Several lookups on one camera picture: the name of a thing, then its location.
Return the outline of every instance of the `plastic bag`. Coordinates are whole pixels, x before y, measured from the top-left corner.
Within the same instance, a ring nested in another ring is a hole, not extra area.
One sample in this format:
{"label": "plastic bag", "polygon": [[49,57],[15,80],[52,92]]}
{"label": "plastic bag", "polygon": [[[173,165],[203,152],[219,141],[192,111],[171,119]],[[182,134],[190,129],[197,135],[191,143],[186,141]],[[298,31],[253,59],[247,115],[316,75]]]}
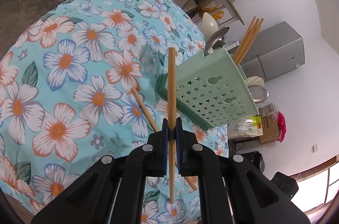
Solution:
{"label": "plastic bag", "polygon": [[267,116],[272,114],[272,119],[274,121],[278,119],[278,110],[273,103],[263,102],[261,109],[262,109],[261,114],[262,114],[263,117],[265,117],[265,116],[267,117]]}

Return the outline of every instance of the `electrical outlet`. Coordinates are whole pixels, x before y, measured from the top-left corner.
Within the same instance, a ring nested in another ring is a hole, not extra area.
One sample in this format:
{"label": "electrical outlet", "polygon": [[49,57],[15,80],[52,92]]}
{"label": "electrical outlet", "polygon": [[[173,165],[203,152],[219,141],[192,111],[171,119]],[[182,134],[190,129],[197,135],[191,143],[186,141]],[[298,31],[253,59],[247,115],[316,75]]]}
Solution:
{"label": "electrical outlet", "polygon": [[311,148],[311,153],[314,153],[314,152],[318,151],[318,149],[319,149],[318,144],[315,144],[315,145]]}

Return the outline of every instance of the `white wall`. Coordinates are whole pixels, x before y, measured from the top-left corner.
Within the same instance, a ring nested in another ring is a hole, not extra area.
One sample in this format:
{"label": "white wall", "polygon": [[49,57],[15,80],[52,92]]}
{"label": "white wall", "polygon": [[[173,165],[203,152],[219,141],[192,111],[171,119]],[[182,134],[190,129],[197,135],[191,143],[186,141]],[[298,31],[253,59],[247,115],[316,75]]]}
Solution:
{"label": "white wall", "polygon": [[[286,118],[285,140],[252,149],[254,144],[247,144],[241,152],[259,150],[268,178],[276,171],[298,173],[335,156],[339,151],[339,56],[321,37],[315,0],[236,0],[234,5],[246,26],[233,23],[230,39],[240,40],[254,15],[265,18],[262,29],[286,21],[303,37],[306,55],[305,65],[266,84],[269,100]],[[319,151],[311,154],[316,143]]]}

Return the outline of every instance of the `cardboard box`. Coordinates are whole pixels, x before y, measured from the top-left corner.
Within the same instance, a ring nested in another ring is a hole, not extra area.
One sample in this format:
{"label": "cardboard box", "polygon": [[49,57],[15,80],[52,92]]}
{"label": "cardboard box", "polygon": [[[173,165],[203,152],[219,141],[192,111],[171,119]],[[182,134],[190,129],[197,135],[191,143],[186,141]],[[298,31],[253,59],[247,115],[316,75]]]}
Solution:
{"label": "cardboard box", "polygon": [[279,128],[277,120],[272,119],[272,115],[261,117],[262,135],[259,136],[261,144],[267,144],[279,140]]}

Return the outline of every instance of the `black speaker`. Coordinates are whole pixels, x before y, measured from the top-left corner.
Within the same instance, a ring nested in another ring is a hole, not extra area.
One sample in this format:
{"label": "black speaker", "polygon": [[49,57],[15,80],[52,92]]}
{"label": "black speaker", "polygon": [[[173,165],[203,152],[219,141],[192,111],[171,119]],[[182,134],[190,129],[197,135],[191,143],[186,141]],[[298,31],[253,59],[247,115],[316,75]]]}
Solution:
{"label": "black speaker", "polygon": [[249,160],[258,170],[261,171],[261,173],[264,172],[265,163],[262,158],[262,154],[259,151],[243,153],[242,156]]}
{"label": "black speaker", "polygon": [[280,173],[279,171],[274,175],[271,181],[290,199],[292,199],[299,190],[295,179]]}

